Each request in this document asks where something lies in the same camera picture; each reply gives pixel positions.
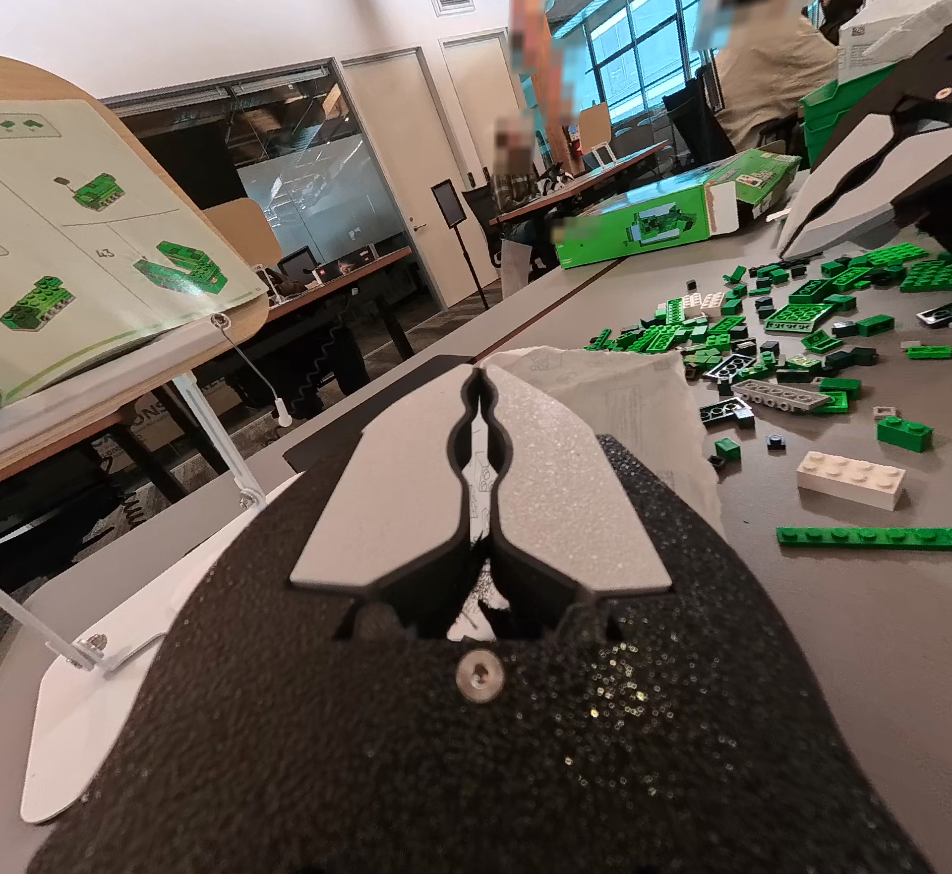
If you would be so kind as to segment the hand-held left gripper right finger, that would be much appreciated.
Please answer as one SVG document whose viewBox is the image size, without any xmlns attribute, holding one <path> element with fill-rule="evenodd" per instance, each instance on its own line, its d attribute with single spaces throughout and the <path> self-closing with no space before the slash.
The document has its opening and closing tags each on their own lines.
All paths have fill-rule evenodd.
<svg viewBox="0 0 952 874">
<path fill-rule="evenodd" d="M 484 368 L 490 436 L 502 447 L 492 533 L 518 567 L 574 598 L 659 594 L 671 577 L 594 431 L 503 368 Z"/>
</svg>

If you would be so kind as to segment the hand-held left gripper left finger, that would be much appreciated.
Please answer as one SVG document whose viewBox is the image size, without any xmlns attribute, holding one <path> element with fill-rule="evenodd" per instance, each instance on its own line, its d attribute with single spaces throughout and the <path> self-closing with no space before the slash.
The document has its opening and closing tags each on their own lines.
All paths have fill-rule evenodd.
<svg viewBox="0 0 952 874">
<path fill-rule="evenodd" d="M 290 583 L 323 593 L 412 601 L 414 574 L 453 579 L 470 553 L 471 456 L 479 375 L 446 371 L 363 428 Z"/>
</svg>

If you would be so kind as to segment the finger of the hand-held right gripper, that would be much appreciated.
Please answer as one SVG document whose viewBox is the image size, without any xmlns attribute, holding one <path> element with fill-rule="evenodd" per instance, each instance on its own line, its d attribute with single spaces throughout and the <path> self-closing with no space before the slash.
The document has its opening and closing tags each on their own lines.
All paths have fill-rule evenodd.
<svg viewBox="0 0 952 874">
<path fill-rule="evenodd" d="M 885 147 L 867 156 L 837 148 L 807 177 L 791 202 L 779 233 L 779 258 L 825 252 L 882 230 L 894 214 L 902 166 L 901 149 Z"/>
<path fill-rule="evenodd" d="M 863 235 L 887 219 L 887 202 L 863 197 L 847 180 L 888 151 L 894 138 L 888 114 L 868 114 L 810 172 L 795 195 L 778 239 L 779 251 L 827 251 L 847 241 L 871 248 Z"/>
</svg>

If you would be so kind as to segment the torn white paper bag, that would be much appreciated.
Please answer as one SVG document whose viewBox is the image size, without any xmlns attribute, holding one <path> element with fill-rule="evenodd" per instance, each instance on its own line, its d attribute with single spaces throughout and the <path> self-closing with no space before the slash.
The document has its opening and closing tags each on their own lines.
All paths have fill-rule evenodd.
<svg viewBox="0 0 952 874">
<path fill-rule="evenodd" d="M 723 535 L 717 478 L 703 454 L 698 407 L 679 359 L 539 346 L 497 353 L 480 366 L 503 368 L 565 404 L 661 482 L 664 506 L 678 498 Z M 470 539 L 478 543 L 490 532 L 497 469 L 483 418 L 471 425 L 471 438 L 463 473 L 470 487 Z"/>
</svg>

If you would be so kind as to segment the scatter of small green bricks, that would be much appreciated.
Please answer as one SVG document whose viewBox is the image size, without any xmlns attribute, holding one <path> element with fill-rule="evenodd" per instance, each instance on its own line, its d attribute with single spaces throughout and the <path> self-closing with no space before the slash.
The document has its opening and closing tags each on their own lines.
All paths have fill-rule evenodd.
<svg viewBox="0 0 952 874">
<path fill-rule="evenodd" d="M 684 319 L 681 298 L 674 298 L 661 303 L 647 320 L 616 333 L 610 328 L 602 330 L 589 341 L 587 350 L 646 356 L 676 353 L 685 380 L 703 381 L 717 389 L 718 399 L 711 404 L 737 397 L 732 391 L 735 381 L 766 380 L 831 397 L 829 405 L 809 414 L 772 408 L 775 411 L 812 417 L 846 415 L 862 396 L 863 384 L 844 377 L 844 373 L 872 368 L 880 360 L 875 347 L 853 344 L 852 340 L 868 340 L 896 327 L 896 318 L 886 313 L 855 317 L 857 294 L 869 289 L 901 293 L 899 285 L 908 267 L 930 260 L 950 262 L 950 252 L 931 252 L 915 243 L 896 243 L 823 261 L 813 277 L 808 276 L 810 255 L 750 267 L 740 264 L 723 277 L 726 298 L 720 318 Z M 764 320 L 787 304 L 827 304 L 835 312 L 806 336 L 766 333 Z M 731 382 L 703 378 L 709 368 L 735 353 L 754 356 L 755 365 L 744 369 Z M 767 408 L 746 404 L 753 413 L 756 407 Z"/>
</svg>

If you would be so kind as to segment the large green studded plate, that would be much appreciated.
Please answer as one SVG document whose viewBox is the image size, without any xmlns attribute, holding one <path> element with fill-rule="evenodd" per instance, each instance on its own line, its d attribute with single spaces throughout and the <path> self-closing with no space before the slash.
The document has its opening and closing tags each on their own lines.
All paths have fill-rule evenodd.
<svg viewBox="0 0 952 874">
<path fill-rule="evenodd" d="M 899 285 L 901 293 L 946 292 L 952 289 L 949 261 L 930 260 L 912 263 Z"/>
</svg>

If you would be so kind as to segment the green wide plate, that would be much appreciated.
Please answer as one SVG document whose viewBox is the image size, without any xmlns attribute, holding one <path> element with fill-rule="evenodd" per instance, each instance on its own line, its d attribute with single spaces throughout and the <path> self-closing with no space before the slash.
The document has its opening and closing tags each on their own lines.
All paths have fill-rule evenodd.
<svg viewBox="0 0 952 874">
<path fill-rule="evenodd" d="M 834 312 L 835 308 L 827 304 L 787 304 L 764 320 L 764 330 L 769 334 L 806 336 L 815 332 Z"/>
</svg>

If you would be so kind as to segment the light grey long plate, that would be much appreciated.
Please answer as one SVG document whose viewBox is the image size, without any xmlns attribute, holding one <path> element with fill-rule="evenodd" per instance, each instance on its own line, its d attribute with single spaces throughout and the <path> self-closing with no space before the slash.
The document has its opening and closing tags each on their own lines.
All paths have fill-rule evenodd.
<svg viewBox="0 0 952 874">
<path fill-rule="evenodd" d="M 732 391 L 749 404 L 792 414 L 809 414 L 831 403 L 831 397 L 827 394 L 766 380 L 735 381 Z"/>
</svg>

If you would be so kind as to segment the green two-stud brick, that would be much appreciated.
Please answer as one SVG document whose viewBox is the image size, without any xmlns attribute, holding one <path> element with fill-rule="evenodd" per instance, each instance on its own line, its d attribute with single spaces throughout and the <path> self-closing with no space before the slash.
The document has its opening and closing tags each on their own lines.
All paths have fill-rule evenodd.
<svg viewBox="0 0 952 874">
<path fill-rule="evenodd" d="M 877 421 L 876 436 L 880 442 L 915 453 L 933 450 L 934 429 L 898 416 L 887 416 Z"/>
</svg>

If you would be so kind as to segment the large window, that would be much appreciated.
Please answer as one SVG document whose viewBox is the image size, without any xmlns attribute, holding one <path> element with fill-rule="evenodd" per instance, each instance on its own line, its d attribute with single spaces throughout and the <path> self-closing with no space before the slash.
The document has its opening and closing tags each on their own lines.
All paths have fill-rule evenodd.
<svg viewBox="0 0 952 874">
<path fill-rule="evenodd" d="M 572 112 L 605 104 L 613 124 L 662 106 L 702 62 L 699 0 L 546 0 Z"/>
</svg>

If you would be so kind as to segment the white paper sheet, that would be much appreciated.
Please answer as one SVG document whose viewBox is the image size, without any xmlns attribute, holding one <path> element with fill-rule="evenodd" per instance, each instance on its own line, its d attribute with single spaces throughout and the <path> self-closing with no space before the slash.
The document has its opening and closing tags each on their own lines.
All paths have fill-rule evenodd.
<svg viewBox="0 0 952 874">
<path fill-rule="evenodd" d="M 502 298 L 508 299 L 530 283 L 533 248 L 510 239 L 501 243 L 501 290 Z"/>
</svg>

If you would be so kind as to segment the long green plate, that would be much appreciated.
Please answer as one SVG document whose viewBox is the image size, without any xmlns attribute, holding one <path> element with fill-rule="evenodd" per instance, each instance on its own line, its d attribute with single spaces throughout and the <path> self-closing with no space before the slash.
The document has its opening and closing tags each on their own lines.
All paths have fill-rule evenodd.
<svg viewBox="0 0 952 874">
<path fill-rule="evenodd" d="M 781 547 L 912 550 L 949 553 L 949 527 L 779 526 Z"/>
</svg>

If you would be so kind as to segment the white door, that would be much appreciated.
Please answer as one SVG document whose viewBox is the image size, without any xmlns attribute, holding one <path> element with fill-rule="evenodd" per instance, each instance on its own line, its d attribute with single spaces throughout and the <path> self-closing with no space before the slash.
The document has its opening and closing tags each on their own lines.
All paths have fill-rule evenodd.
<svg viewBox="0 0 952 874">
<path fill-rule="evenodd" d="M 432 187 L 458 172 L 416 49 L 345 62 L 343 79 L 442 309 L 475 284 Z"/>
<path fill-rule="evenodd" d="M 478 184 L 494 170 L 497 122 L 514 120 L 525 107 L 510 68 L 506 33 L 484 33 L 443 42 L 446 66 L 479 157 Z"/>
</svg>

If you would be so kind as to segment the white wooden book stand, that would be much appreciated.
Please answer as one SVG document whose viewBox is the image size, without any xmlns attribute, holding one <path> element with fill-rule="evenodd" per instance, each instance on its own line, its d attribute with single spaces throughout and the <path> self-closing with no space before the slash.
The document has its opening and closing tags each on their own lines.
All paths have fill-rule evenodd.
<svg viewBox="0 0 952 874">
<path fill-rule="evenodd" d="M 243 508 L 224 528 L 91 625 L 60 636 L 27 606 L 2 593 L 2 609 L 55 654 L 38 689 L 20 802 L 26 823 L 53 820 L 88 788 L 113 748 L 149 667 L 184 602 L 226 548 L 289 482 L 266 494 L 213 414 L 192 370 L 230 341 L 220 320 L 203 319 L 125 357 L 2 409 L 2 473 L 32 463 L 83 428 L 172 381 L 222 455 Z"/>
</svg>

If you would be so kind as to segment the building instruction booklet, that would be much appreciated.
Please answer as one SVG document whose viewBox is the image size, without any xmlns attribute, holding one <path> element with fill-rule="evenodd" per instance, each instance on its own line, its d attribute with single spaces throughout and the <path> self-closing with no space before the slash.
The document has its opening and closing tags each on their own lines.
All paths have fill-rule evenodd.
<svg viewBox="0 0 952 874">
<path fill-rule="evenodd" d="M 265 286 L 89 104 L 1 106 L 2 405 Z"/>
</svg>

